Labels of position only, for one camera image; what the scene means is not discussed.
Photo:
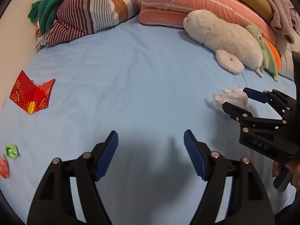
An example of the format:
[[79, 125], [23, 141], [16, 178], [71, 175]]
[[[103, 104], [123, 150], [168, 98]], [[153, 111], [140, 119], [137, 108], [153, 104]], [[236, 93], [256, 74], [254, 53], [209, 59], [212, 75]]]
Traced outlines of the person's right hand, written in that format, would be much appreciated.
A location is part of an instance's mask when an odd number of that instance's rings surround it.
[[[297, 194], [299, 194], [299, 186], [300, 186], [299, 160], [293, 160], [293, 161], [287, 163], [285, 166], [290, 170], [290, 172], [292, 172], [293, 177], [292, 177], [292, 180], [290, 183], [293, 187], [296, 188]], [[282, 166], [278, 162], [273, 161], [273, 168], [272, 168], [272, 177], [273, 178], [280, 175], [281, 167]]]

